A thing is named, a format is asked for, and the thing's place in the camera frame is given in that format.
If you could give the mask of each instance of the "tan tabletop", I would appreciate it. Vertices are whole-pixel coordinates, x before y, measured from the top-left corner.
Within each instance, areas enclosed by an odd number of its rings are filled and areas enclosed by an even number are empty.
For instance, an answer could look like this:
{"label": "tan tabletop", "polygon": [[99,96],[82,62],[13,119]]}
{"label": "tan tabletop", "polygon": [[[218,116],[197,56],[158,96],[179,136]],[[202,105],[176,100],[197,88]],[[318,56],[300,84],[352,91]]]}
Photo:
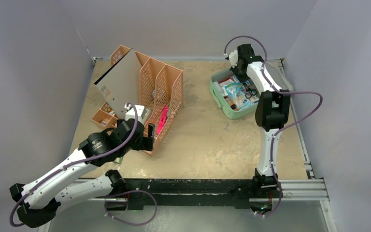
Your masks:
{"label": "tan tabletop", "polygon": [[[210,77],[229,68],[227,62],[166,62],[184,70],[184,107],[177,114],[163,145],[151,157],[130,151],[122,164],[107,163],[83,177],[99,177],[117,169],[124,178],[247,179],[254,175],[260,151],[259,127],[252,113],[228,119],[208,90]],[[97,61],[71,151],[100,129],[91,121],[105,100],[93,83],[110,67]],[[293,121],[290,112],[288,123]],[[278,150],[280,179],[307,179],[298,133],[291,127],[281,134]]]}

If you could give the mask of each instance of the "white wall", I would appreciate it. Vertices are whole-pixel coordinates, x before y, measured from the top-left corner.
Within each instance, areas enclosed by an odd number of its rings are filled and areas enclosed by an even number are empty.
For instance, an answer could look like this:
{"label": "white wall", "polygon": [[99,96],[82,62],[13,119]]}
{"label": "white wall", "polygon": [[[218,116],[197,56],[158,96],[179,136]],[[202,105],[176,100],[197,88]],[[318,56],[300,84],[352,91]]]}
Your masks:
{"label": "white wall", "polygon": [[[371,1],[319,0],[285,70],[297,90],[325,97],[301,128],[339,231],[371,231]],[[317,103],[294,101],[300,116]]]}
{"label": "white wall", "polygon": [[9,187],[67,156],[92,66],[60,0],[0,0],[0,232],[27,230]]}
{"label": "white wall", "polygon": [[[316,0],[64,0],[92,56],[123,44],[150,56],[219,59],[225,44],[247,34],[282,58]],[[243,41],[231,44],[233,49]]]}

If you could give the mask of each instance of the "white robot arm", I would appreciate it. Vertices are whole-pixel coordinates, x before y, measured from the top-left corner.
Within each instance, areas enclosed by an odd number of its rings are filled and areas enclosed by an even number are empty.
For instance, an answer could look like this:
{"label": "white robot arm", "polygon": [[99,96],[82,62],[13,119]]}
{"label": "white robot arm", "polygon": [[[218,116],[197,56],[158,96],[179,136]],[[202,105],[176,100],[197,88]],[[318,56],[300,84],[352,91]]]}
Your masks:
{"label": "white robot arm", "polygon": [[[128,139],[134,128],[134,109],[138,115],[137,127],[131,139],[123,145],[123,141]],[[153,150],[154,125],[149,125],[148,137],[144,137],[143,110],[144,107],[138,105],[128,109],[126,120],[119,120],[116,129],[108,128],[102,132],[90,134],[62,163],[42,177],[26,185],[11,186],[11,196],[19,203],[16,211],[19,220],[31,228],[36,228],[49,222],[56,214],[72,205],[91,198],[125,191],[125,181],[117,170],[109,170],[105,175],[92,181],[71,187],[69,185],[104,163],[123,157],[131,149]],[[120,149],[103,158],[78,162],[105,154],[120,145],[123,145]],[[35,186],[45,178],[49,179],[36,188]]]}
{"label": "white robot arm", "polygon": [[261,150],[255,177],[257,177],[260,188],[275,187],[276,181],[273,178],[271,165],[273,165],[274,172],[277,174],[276,161],[278,141],[281,133],[277,134],[274,138],[272,164],[271,139],[288,121],[290,96],[278,94],[273,87],[282,92],[288,90],[283,90],[275,83],[265,68],[264,73],[271,81],[271,84],[268,83],[261,72],[263,70],[262,64],[264,60],[261,56],[254,54],[250,44],[238,46],[237,50],[230,53],[228,59],[231,63],[230,70],[233,71],[239,81],[245,83],[248,79],[251,79],[260,94],[255,117],[261,131]]}

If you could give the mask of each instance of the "mint green storage box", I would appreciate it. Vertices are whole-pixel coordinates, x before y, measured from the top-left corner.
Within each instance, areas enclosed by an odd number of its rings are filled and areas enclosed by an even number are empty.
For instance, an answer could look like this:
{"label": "mint green storage box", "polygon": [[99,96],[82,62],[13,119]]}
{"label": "mint green storage box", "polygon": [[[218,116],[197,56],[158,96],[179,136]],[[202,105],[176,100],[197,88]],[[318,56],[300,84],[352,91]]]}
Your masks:
{"label": "mint green storage box", "polygon": [[228,103],[225,101],[224,97],[221,95],[221,93],[218,91],[218,89],[215,87],[214,82],[221,82],[223,80],[228,79],[230,76],[232,76],[232,72],[230,70],[224,70],[222,72],[219,72],[217,74],[214,74],[210,79],[210,85],[208,89],[210,90],[210,93],[213,95],[213,98],[215,102],[218,104],[218,107],[224,111],[225,115],[229,119],[238,119],[240,117],[243,117],[249,113],[254,112],[257,109],[258,103],[253,103],[253,105],[249,108],[234,111],[231,109],[231,107],[228,105]]}
{"label": "mint green storage box", "polygon": [[[274,81],[282,88],[282,89],[289,89],[289,91],[293,91],[292,85],[285,79],[284,75],[281,73],[280,69],[276,67],[271,62],[267,62],[266,65],[268,73],[271,75],[271,77],[274,79]],[[250,114],[254,112],[257,109],[257,103],[253,103],[253,105],[249,108],[234,111],[231,109],[231,107],[228,105],[228,103],[225,101],[224,97],[221,95],[221,93],[218,91],[218,89],[215,87],[214,82],[221,82],[226,79],[228,79],[230,76],[233,76],[232,71],[230,70],[224,70],[222,72],[219,72],[217,74],[214,74],[210,79],[210,84],[208,89],[210,90],[210,93],[213,95],[213,98],[215,102],[217,103],[218,107],[224,111],[225,115],[229,119],[238,119],[240,117],[243,117],[247,114]]]}

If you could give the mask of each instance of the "pink object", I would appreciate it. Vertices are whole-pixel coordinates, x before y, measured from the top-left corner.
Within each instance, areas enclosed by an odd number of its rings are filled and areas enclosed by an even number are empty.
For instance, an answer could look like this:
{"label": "pink object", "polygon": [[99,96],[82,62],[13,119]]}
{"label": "pink object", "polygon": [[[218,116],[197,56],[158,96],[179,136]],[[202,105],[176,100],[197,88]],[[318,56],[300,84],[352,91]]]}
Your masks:
{"label": "pink object", "polygon": [[169,107],[164,106],[163,112],[161,113],[160,121],[158,122],[157,134],[160,134],[161,130],[163,130],[164,124],[166,124],[168,111],[169,111]]}

